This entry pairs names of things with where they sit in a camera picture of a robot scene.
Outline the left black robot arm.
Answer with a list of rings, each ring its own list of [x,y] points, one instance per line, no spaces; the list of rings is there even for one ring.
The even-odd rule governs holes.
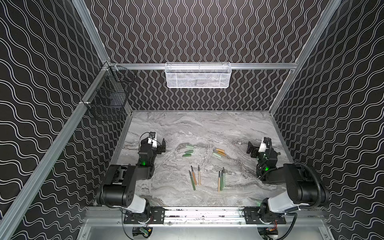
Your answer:
[[[139,160],[135,165],[110,165],[98,190],[96,203],[121,208],[133,214],[147,214],[149,203],[135,194],[136,182],[154,175],[157,155],[166,152],[166,141],[159,142],[155,132],[140,141]]]

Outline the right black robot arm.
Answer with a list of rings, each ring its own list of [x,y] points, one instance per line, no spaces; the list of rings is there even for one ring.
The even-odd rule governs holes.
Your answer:
[[[280,153],[275,151],[270,138],[263,138],[258,147],[248,142],[247,154],[257,160],[256,174],[263,184],[286,185],[285,192],[263,200],[262,215],[313,209],[329,201],[329,191],[312,167],[300,162],[277,167]]]

